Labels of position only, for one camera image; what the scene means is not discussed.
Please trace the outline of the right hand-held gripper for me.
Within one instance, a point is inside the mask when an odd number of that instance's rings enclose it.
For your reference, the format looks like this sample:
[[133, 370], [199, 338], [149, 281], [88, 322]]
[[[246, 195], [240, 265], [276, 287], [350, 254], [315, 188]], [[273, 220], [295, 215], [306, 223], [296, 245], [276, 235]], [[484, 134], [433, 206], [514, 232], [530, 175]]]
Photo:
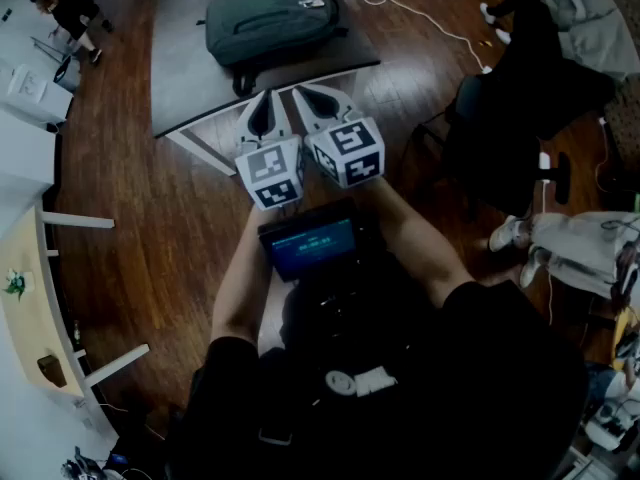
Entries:
[[[296, 86], [292, 95], [309, 135], [305, 146], [325, 175], [348, 189], [384, 174], [385, 144], [381, 133], [371, 117], [363, 117], [347, 93], [309, 84]], [[337, 120], [344, 123], [330, 127]]]

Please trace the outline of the person's left forearm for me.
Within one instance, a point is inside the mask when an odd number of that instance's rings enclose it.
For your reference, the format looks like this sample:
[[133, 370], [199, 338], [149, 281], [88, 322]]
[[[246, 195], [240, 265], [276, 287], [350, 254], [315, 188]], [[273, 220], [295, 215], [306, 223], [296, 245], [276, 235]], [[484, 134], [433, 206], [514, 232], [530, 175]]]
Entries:
[[211, 341], [235, 337], [257, 346], [272, 276], [258, 229], [277, 216], [277, 209], [260, 210], [257, 206], [251, 209], [215, 298]]

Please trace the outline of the white water dispenser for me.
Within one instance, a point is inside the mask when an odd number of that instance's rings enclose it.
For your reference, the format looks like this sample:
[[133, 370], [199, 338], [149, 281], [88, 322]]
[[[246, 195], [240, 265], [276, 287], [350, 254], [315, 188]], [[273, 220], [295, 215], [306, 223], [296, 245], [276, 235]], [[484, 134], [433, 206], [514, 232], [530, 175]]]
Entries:
[[64, 123], [72, 100], [71, 92], [28, 65], [12, 67], [0, 59], [0, 106], [20, 118], [40, 124]]

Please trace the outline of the person's black t-shirt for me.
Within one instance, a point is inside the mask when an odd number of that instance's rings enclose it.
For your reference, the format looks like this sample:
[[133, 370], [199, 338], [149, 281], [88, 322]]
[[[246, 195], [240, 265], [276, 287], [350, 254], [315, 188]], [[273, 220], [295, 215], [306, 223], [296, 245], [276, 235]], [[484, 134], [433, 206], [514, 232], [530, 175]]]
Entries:
[[475, 280], [440, 308], [394, 257], [404, 284], [383, 320], [410, 343], [396, 384], [364, 397], [306, 388], [311, 362], [293, 346], [268, 367], [251, 343], [211, 341], [171, 433], [170, 480], [547, 480], [584, 407], [578, 350], [506, 281]]

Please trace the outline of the black fabric heap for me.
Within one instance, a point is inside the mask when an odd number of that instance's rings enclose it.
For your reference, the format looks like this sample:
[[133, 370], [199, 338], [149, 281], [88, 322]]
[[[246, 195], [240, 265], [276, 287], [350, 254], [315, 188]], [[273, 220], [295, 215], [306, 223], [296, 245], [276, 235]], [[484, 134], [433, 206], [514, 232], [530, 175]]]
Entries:
[[515, 10], [511, 43], [489, 79], [494, 116], [509, 130], [541, 140], [603, 109], [616, 90], [610, 76], [563, 56], [557, 27], [540, 1]]

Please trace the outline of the person's right forearm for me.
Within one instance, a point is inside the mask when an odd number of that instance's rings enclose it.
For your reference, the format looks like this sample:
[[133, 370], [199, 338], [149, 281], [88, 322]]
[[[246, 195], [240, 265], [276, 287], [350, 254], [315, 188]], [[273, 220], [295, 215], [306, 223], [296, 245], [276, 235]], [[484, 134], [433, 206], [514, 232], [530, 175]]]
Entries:
[[360, 186], [358, 198], [376, 215], [390, 251], [435, 307], [442, 307], [455, 289], [474, 281], [448, 239], [384, 178]]

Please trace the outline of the small brown box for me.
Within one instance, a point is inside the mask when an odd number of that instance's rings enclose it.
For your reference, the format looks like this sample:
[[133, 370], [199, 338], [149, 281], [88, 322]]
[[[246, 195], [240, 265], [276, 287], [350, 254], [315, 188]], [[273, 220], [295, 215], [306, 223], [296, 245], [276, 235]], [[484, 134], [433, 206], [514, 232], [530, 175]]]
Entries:
[[59, 359], [52, 355], [46, 355], [37, 360], [38, 368], [44, 378], [57, 388], [67, 385], [67, 381], [62, 370]]

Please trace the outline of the white flower bouquet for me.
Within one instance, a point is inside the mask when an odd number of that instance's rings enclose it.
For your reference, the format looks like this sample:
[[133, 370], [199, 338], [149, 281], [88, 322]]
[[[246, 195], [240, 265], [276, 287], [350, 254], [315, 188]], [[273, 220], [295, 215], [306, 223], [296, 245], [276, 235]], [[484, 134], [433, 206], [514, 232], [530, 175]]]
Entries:
[[32, 272], [18, 272], [12, 268], [7, 271], [7, 286], [3, 291], [9, 295], [16, 295], [21, 300], [25, 293], [31, 293], [35, 289], [35, 281]]

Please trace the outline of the black office chair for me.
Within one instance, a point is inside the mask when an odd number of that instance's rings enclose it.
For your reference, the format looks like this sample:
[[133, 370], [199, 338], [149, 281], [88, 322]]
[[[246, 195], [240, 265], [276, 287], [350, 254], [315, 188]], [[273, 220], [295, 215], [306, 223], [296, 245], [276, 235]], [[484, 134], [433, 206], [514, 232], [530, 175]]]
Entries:
[[558, 155], [557, 164], [540, 162], [540, 139], [525, 124], [517, 107], [500, 107], [503, 92], [488, 75], [465, 77], [452, 102], [438, 115], [449, 125], [444, 137], [430, 128], [431, 117], [418, 124], [407, 143], [420, 147], [425, 139], [441, 148], [441, 170], [437, 182], [452, 178], [467, 197], [469, 216], [475, 217], [482, 201], [516, 217], [525, 217], [533, 203], [537, 182], [555, 185], [555, 200], [568, 203], [571, 165]]

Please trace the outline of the grey backpack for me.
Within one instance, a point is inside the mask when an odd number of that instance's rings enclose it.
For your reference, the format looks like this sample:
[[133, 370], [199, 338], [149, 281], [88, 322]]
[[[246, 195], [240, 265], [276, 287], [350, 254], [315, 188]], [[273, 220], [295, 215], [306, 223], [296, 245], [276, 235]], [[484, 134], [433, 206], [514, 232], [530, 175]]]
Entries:
[[213, 0], [205, 18], [207, 51], [232, 75], [239, 97], [252, 93], [258, 75], [315, 52], [349, 29], [337, 0], [305, 9], [300, 0]]

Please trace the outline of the grey fabric heap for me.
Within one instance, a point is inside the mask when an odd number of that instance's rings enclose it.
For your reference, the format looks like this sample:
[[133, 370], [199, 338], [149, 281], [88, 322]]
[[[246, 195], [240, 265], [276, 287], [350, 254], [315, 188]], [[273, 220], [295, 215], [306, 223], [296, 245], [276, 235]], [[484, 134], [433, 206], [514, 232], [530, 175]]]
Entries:
[[614, 0], [545, 0], [565, 58], [616, 81], [640, 75], [640, 55]]

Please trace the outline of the thin metal pole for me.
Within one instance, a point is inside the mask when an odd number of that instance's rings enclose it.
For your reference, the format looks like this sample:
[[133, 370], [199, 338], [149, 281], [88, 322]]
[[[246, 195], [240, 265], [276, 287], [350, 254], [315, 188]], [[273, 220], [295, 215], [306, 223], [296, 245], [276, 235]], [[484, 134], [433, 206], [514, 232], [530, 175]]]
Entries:
[[69, 57], [68, 54], [54, 48], [53, 46], [47, 44], [44, 41], [37, 39], [36, 37], [31, 36], [31, 40], [33, 46], [44, 53], [49, 59], [57, 63], [58, 65], [63, 64], [65, 60]]

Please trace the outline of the light wooden white-legged table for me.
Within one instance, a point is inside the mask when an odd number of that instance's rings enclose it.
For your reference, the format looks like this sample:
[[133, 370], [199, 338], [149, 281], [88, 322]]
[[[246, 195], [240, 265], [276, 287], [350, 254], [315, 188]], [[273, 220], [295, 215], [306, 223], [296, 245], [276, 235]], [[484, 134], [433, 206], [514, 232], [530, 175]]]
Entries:
[[[150, 348], [142, 344], [98, 370], [85, 374], [79, 363], [82, 354], [74, 350], [60, 309], [49, 260], [55, 252], [46, 245], [46, 225], [112, 229], [112, 219], [46, 212], [39, 204], [32, 206], [0, 239], [0, 316], [25, 378], [33, 385], [83, 398], [92, 387], [146, 355]], [[35, 289], [21, 300], [3, 291], [7, 271], [32, 272]], [[56, 356], [67, 385], [57, 388], [41, 374], [37, 360]]]

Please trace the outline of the white waste bin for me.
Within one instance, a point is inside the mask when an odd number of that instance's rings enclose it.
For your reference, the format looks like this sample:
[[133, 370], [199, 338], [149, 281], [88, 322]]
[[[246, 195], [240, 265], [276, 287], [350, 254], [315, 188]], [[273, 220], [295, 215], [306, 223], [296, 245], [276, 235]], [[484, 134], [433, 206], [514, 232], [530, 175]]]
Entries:
[[67, 56], [57, 69], [53, 81], [70, 93], [75, 93], [81, 81], [79, 60], [72, 55]]

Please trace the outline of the chest-mounted tablet screen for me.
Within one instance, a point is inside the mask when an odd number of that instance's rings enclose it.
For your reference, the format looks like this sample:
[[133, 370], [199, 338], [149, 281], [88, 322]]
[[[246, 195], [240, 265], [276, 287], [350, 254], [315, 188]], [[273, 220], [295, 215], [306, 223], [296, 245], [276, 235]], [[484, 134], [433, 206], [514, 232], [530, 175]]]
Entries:
[[262, 225], [258, 238], [285, 282], [340, 267], [355, 260], [362, 249], [359, 215], [351, 198]]

